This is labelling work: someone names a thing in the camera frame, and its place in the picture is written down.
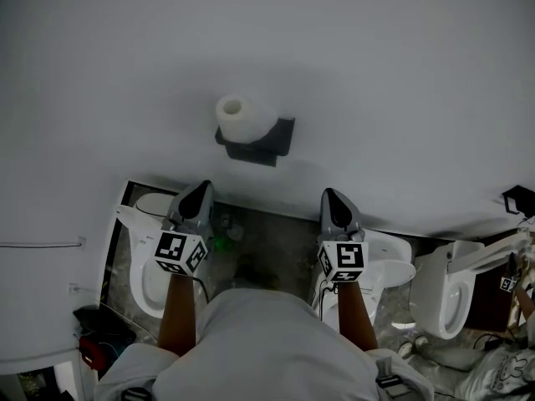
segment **white wall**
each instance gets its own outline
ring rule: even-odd
[[[98,283],[126,177],[210,178],[305,217],[332,186],[369,226],[420,235],[515,226],[496,199],[535,189],[533,19],[535,0],[0,0],[0,234],[89,238],[84,254],[0,251],[2,295],[26,313],[2,310],[18,319],[0,354],[70,346],[64,284]],[[215,143],[230,92],[297,118],[276,169]]]

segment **white cloth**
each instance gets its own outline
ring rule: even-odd
[[[197,328],[197,345],[183,358],[152,346],[128,347],[97,385],[95,399],[120,399],[135,386],[159,401],[379,398],[375,360],[290,294],[223,292]],[[410,370],[403,360],[396,367]]]
[[[535,313],[527,320],[528,346],[535,347]],[[459,399],[483,400],[507,395],[535,381],[535,350],[512,350],[503,345],[490,352],[473,349],[422,349],[422,357],[409,361],[435,386],[436,391]],[[507,397],[526,400],[529,394]]]

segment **floor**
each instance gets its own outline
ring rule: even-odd
[[[136,186],[129,205],[134,205],[140,197],[149,192],[151,192],[149,188]],[[209,268],[205,281],[210,294],[214,292],[218,282],[232,277],[240,255],[251,254],[267,270],[278,276],[282,291],[290,292],[306,301],[311,282],[311,269],[317,260],[317,246],[314,244],[319,231],[317,222],[216,203],[212,224],[216,245],[212,257],[207,262]],[[434,251],[437,246],[444,244],[444,241],[440,240],[401,237],[412,245],[413,257]],[[130,293],[129,269],[129,236],[128,231],[122,227],[111,269],[107,303],[157,337],[161,320],[145,314],[135,303]],[[410,284],[405,284],[383,292],[374,323],[381,348],[396,351],[402,343],[408,340],[414,341],[423,333],[410,317],[409,291]],[[197,289],[197,314],[201,313],[205,305],[206,301],[201,290]],[[133,329],[138,334],[138,341],[154,342],[139,328]],[[429,335],[427,337],[435,345],[472,348],[481,335],[482,332],[463,329],[456,338],[450,341]]]

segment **white toilet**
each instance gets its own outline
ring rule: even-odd
[[[150,259],[151,244],[145,238],[150,230],[161,228],[173,199],[173,195],[149,193],[139,198],[133,208],[118,206],[116,209],[117,218],[128,228],[130,235],[132,296],[143,312],[158,318],[164,315],[171,274]],[[194,276],[203,279],[205,271],[206,266],[200,265]]]
[[[480,242],[455,241],[418,257],[410,286],[410,315],[434,336],[455,337],[470,311],[476,275],[502,265],[521,249],[532,256],[528,231],[487,247]]]
[[[415,267],[410,263],[412,248],[409,242],[379,231],[364,229],[364,233],[364,241],[369,244],[368,269],[360,275],[359,284],[373,325],[383,290],[410,281],[415,275]],[[333,288],[334,284],[326,283],[319,263],[314,268],[313,281],[309,303],[327,325],[339,331],[338,295],[329,289],[324,291],[325,287]]]

